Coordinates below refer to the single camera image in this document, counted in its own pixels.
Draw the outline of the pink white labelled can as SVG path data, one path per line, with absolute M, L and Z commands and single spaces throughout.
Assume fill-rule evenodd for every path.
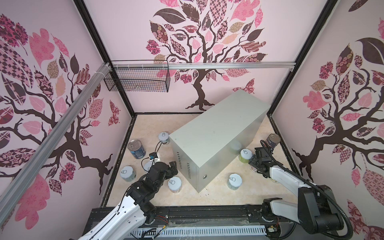
M 182 189 L 182 180 L 179 177 L 172 177 L 168 181 L 168 188 L 172 193 L 178 193 Z

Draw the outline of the orange labelled can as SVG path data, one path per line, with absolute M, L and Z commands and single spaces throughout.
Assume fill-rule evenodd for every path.
M 149 161 L 144 164 L 144 170 L 148 172 L 152 166 L 153 166 L 153 161 Z

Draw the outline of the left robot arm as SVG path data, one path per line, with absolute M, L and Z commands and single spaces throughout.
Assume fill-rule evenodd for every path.
M 120 203 L 80 239 L 123 240 L 138 227 L 151 224 L 157 211 L 151 200 L 165 180 L 177 174 L 177 162 L 155 163 L 147 174 L 128 187 Z

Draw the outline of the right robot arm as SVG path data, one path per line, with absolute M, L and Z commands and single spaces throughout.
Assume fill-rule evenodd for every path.
M 281 198 L 265 199 L 262 204 L 265 220 L 283 217 L 301 225 L 311 235 L 322 234 L 334 240 L 352 238 L 352 223 L 328 186 L 311 183 L 284 167 L 265 146 L 255 149 L 249 164 L 258 174 L 276 181 L 297 197 L 297 203 Z

